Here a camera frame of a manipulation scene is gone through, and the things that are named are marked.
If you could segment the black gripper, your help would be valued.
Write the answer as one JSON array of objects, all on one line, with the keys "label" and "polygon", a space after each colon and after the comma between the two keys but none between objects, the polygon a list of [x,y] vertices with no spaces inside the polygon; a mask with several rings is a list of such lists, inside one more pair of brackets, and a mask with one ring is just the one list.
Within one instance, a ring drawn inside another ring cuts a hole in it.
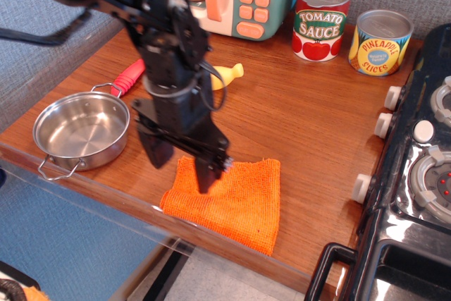
[{"label": "black gripper", "polygon": [[173,156],[174,147],[195,156],[194,167],[200,194],[219,180],[231,165],[226,154],[227,137],[214,125],[215,111],[211,74],[221,76],[210,64],[197,70],[182,66],[163,68],[145,66],[143,85],[152,96],[136,99],[140,142],[154,168],[160,169]]}]

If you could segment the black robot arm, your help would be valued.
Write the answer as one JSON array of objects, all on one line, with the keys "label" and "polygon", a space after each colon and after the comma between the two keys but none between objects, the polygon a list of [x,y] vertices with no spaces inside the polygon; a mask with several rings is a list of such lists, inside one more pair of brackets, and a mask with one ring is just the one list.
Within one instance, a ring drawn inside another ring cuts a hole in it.
[{"label": "black robot arm", "polygon": [[181,149],[194,157],[199,192],[205,194],[231,165],[229,142],[211,115],[216,70],[206,59],[209,35],[189,0],[54,0],[119,19],[145,64],[149,99],[132,103],[141,143],[154,167]]}]

